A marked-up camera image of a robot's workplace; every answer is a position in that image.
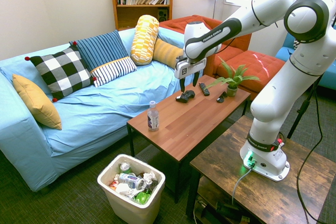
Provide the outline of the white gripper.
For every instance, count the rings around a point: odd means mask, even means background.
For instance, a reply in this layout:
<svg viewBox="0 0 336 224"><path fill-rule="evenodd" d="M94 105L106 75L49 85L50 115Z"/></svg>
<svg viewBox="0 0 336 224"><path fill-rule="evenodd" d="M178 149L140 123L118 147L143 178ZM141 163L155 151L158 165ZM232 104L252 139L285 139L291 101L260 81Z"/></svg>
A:
<svg viewBox="0 0 336 224"><path fill-rule="evenodd" d="M181 92L185 92L185 77L194 74L193 87L197 85L200 71L206 67L206 58L197 63L190 63L188 59L178 62L175 66L174 75L177 79L180 79Z"/></svg>

